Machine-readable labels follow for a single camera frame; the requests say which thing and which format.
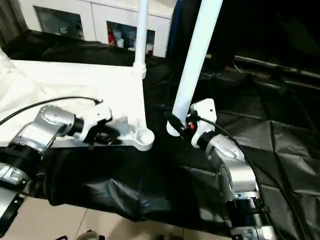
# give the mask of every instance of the floor tile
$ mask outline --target floor tile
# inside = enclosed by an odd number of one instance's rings
[[[231,240],[225,236],[213,235],[207,232],[184,229],[183,237],[185,240]]]
[[[47,200],[28,197],[1,240],[55,240],[64,235],[73,240],[86,210],[66,204],[51,206]]]
[[[182,236],[182,228],[154,221],[134,223],[117,214],[89,209],[78,232],[96,231],[107,240],[154,240],[156,236],[174,233]]]

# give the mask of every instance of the robotic arm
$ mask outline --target robotic arm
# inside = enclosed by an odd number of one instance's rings
[[[276,240],[268,207],[261,200],[253,169],[244,153],[228,137],[215,134],[214,126],[199,117],[217,120],[213,99],[191,105],[186,126],[171,113],[166,118],[171,126],[192,146],[202,149],[219,174],[221,196],[231,220],[233,240]]]
[[[57,137],[74,136],[88,144],[119,143],[117,130],[108,127],[109,107],[97,104],[82,118],[54,105],[43,106],[0,154],[0,238],[23,203],[19,196],[36,175],[36,169]]]

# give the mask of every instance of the black cloth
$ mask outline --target black cloth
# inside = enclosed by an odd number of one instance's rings
[[[130,66],[134,54],[99,42],[28,33],[4,48],[12,59]],[[50,149],[30,186],[52,205],[71,204],[228,236],[215,170],[205,154],[166,132],[164,112],[178,89],[183,62],[147,57],[143,81],[148,152],[133,147]],[[309,239],[320,239],[320,91],[307,84],[225,72],[201,75],[193,102],[213,98],[217,123],[258,166],[267,204],[286,239],[301,239],[288,195]]]

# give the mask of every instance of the wire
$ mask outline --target wire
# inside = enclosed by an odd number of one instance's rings
[[[0,121],[0,126],[2,124],[4,124],[5,122],[9,121],[10,119],[14,118],[15,116],[17,116],[18,114],[26,111],[26,110],[32,109],[32,108],[37,107],[37,106],[42,105],[42,104],[48,104],[48,103],[51,103],[51,102],[61,101],[61,100],[66,100],[66,99],[87,99],[87,100],[94,101],[94,103],[96,105],[101,103],[101,101],[99,101],[99,100],[97,100],[95,98],[86,97],[86,96],[63,96],[63,97],[52,98],[52,99],[48,99],[48,100],[45,100],[45,101],[40,101],[40,102],[31,104],[29,106],[25,106],[25,107],[15,111],[14,113],[11,113],[9,116],[5,117],[4,119],[2,119]]]
[[[267,177],[270,178],[270,180],[275,184],[275,186],[279,189],[280,193],[282,194],[282,196],[284,197],[284,200],[286,201],[287,205],[289,206],[289,209],[293,215],[293,218],[295,219],[297,225],[299,226],[300,228],[300,232],[301,232],[301,235],[303,236],[303,239],[304,240],[307,240],[307,236],[306,236],[306,233],[305,233],[305,230],[304,230],[304,227],[303,227],[303,224],[297,214],[297,212],[295,211],[295,208],[294,206],[292,205],[291,201],[289,200],[289,197],[287,196],[287,194],[284,192],[283,188],[280,186],[280,184],[275,180],[274,177],[271,176],[271,174],[269,174],[267,171],[263,170],[261,167],[259,167],[258,165],[254,164],[252,162],[252,160],[249,158],[249,156],[246,154],[244,148],[240,145],[240,143],[229,133],[227,132],[225,129],[223,129],[221,126],[217,125],[216,123],[210,121],[210,120],[207,120],[205,118],[202,118],[202,117],[199,117],[199,116],[195,116],[196,119],[200,120],[200,121],[203,121],[203,122],[206,122],[212,126],[214,126],[215,128],[221,130],[225,135],[227,135],[233,142],[234,144],[243,152],[244,154],[244,157],[246,158],[246,162],[248,163],[248,165],[252,168],[253,170],[253,173],[255,175],[255,180],[256,180],[256,184],[258,186],[258,191],[259,191],[259,194],[260,194],[260,198],[261,198],[261,201],[262,203],[267,206],[266,204],[266,198],[265,198],[265,195],[264,195],[264,192],[263,192],[263,189],[262,189],[262,185],[261,185],[261,182],[259,180],[259,178],[257,177],[257,174],[255,172],[255,169],[254,169],[254,166],[256,166],[261,172],[263,172]],[[275,227],[275,222],[271,216],[270,213],[267,213],[267,216],[273,226],[273,228],[275,229],[276,233],[279,235],[279,237],[281,239],[284,239],[284,237],[282,236],[282,234],[280,233],[280,231]]]
[[[244,73],[243,71],[241,71],[238,67],[237,67],[237,65],[235,64],[235,62],[234,61],[232,61],[232,64],[233,64],[233,66],[235,67],[235,69],[237,69],[240,73]]]

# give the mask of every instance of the white vertical rod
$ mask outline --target white vertical rod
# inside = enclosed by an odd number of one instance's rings
[[[172,113],[185,124],[223,0],[202,0]],[[172,136],[179,133],[167,123]]]
[[[135,44],[135,60],[133,66],[141,70],[142,78],[146,77],[146,45],[148,29],[149,0],[139,1],[138,27]]]

